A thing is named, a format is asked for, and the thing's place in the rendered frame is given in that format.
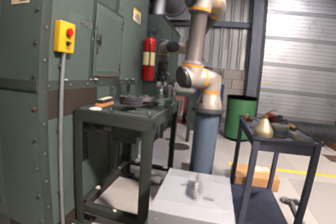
red button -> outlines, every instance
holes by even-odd
[[[66,31],[66,35],[67,35],[68,37],[74,36],[74,31],[73,31],[73,29],[68,29],[68,30]]]

fire extinguisher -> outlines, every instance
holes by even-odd
[[[143,80],[154,80],[155,56],[157,41],[153,37],[147,37],[143,46]]]

green trash bin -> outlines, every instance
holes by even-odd
[[[237,139],[239,116],[248,113],[251,117],[254,117],[256,113],[256,108],[257,98],[228,95],[224,137],[229,139]],[[242,140],[247,140],[247,136],[244,132],[242,133]]]

yellow control box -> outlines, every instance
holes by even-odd
[[[53,51],[73,54],[75,51],[75,30],[76,25],[72,23],[61,20],[55,21]]]

concrete floor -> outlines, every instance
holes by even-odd
[[[176,142],[185,143],[185,125],[178,124]],[[191,132],[190,139],[193,139],[193,132]],[[226,139],[223,135],[223,128],[219,130],[216,155],[213,167],[213,175],[229,176],[230,165],[229,162],[233,161],[235,142]],[[170,129],[164,132],[163,139],[158,139],[154,144],[153,163],[159,165],[166,165],[168,156],[168,143],[166,138],[170,136]],[[185,158],[189,158],[191,154],[192,142],[185,143],[190,149],[187,150],[175,150],[174,168],[180,169],[181,163]],[[239,163],[248,164],[249,153],[251,151],[251,145],[248,142],[241,144]],[[322,149],[322,154],[336,155],[332,149],[328,147]],[[257,165],[270,166],[272,162],[272,153],[259,152]],[[308,168],[309,158],[288,154],[280,154],[278,161],[278,168],[289,169],[294,171],[306,171]],[[132,172],[135,173],[134,179],[118,178],[118,180],[110,186],[104,194],[96,200],[96,203],[112,206],[114,208],[137,213],[137,201],[138,201],[138,167],[132,167]],[[336,162],[331,162],[327,158],[321,155],[320,163],[317,168],[317,172],[336,175]],[[165,172],[152,171],[152,199],[155,197],[161,180],[165,176]],[[278,178],[280,178],[279,192],[275,193],[275,197],[279,199],[282,196],[291,196],[300,199],[300,194],[303,188],[305,175],[276,172]],[[311,192],[308,209],[306,211],[304,223],[305,224],[336,224],[336,178],[329,178],[323,176],[317,176]],[[288,205],[279,201],[283,214],[288,223],[293,223],[293,214]],[[110,221],[101,217],[93,223],[101,224],[116,224],[119,222]]]

